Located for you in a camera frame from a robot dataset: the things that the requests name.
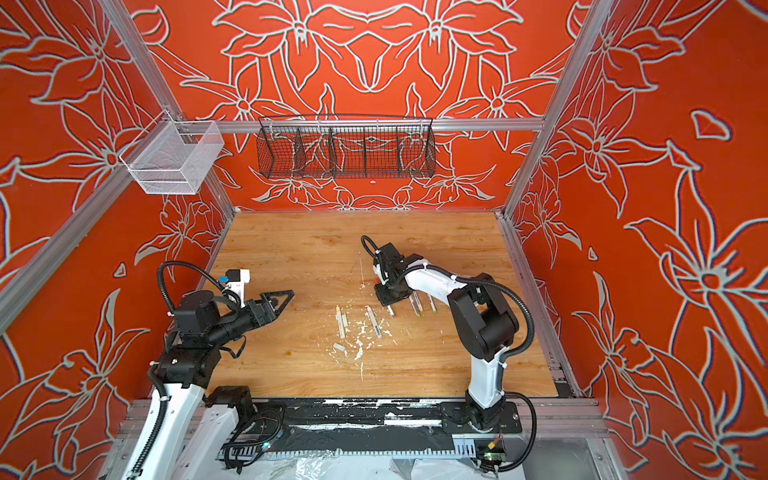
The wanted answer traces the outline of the white pen orange tip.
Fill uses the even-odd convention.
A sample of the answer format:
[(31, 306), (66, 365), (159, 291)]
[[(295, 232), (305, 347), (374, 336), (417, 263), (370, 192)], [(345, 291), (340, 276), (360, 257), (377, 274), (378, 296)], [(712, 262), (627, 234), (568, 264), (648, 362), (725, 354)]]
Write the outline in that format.
[(338, 325), (339, 337), (341, 339), (344, 339), (345, 336), (346, 336), (346, 322), (345, 322), (344, 315), (343, 315), (339, 305), (337, 305), (336, 308), (335, 308), (335, 318), (336, 318), (337, 325)]

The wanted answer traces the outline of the white pen pink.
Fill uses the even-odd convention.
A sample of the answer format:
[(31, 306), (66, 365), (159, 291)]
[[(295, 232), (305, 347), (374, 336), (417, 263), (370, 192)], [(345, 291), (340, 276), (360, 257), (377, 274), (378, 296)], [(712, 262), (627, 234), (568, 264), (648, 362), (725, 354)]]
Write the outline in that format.
[(375, 314), (373, 312), (373, 309), (369, 305), (366, 305), (365, 308), (366, 308), (366, 314), (368, 316), (368, 319), (371, 322), (371, 325), (372, 325), (372, 328), (374, 330), (374, 333), (375, 333), (376, 337), (379, 338), (379, 339), (382, 338), (382, 331), (381, 331), (381, 328), (380, 328), (380, 326), (379, 326), (379, 324), (377, 322), (377, 319), (376, 319), (376, 316), (375, 316)]

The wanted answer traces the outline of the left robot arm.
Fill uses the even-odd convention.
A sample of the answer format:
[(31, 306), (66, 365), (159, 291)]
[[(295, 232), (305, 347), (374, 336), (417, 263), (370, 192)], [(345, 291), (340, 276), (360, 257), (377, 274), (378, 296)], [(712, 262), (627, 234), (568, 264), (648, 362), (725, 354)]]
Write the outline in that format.
[(270, 421), (275, 428), (263, 429), (257, 444), (280, 433), (280, 411), (257, 408), (248, 387), (209, 384), (228, 343), (275, 322), (294, 296), (265, 292), (238, 305), (231, 292), (199, 290), (181, 300), (173, 310), (179, 340), (150, 366), (151, 405), (123, 478), (200, 479), (218, 465), (242, 469), (236, 452), (248, 444), (239, 436)]

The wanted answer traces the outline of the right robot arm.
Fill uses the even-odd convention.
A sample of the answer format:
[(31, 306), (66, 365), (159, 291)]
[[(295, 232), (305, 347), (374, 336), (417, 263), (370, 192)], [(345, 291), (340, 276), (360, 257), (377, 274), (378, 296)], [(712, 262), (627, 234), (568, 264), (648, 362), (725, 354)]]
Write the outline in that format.
[(505, 298), (507, 288), (487, 274), (460, 276), (419, 255), (406, 257), (391, 243), (377, 246), (367, 236), (361, 243), (372, 258), (378, 278), (374, 290), (383, 307), (417, 292), (449, 307), (458, 338), (471, 357), (465, 413), (457, 421), (479, 431), (494, 428), (505, 406), (502, 357), (511, 352), (520, 328)]

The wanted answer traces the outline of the clear plastic bin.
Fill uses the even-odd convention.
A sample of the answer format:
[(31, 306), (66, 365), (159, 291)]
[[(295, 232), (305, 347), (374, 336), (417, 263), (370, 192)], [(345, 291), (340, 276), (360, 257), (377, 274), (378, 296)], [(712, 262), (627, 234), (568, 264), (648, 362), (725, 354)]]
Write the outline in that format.
[(137, 141), (121, 162), (149, 195), (194, 195), (223, 147), (215, 122), (165, 120)]

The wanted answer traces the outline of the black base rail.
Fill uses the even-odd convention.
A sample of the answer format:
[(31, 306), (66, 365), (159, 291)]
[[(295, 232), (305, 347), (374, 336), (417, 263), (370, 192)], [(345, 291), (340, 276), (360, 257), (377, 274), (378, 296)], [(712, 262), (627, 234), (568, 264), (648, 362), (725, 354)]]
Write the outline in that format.
[(275, 410), (287, 425), (341, 429), (396, 426), (432, 428), (449, 434), (520, 434), (512, 401), (481, 424), (463, 398), (261, 398), (256, 411)]

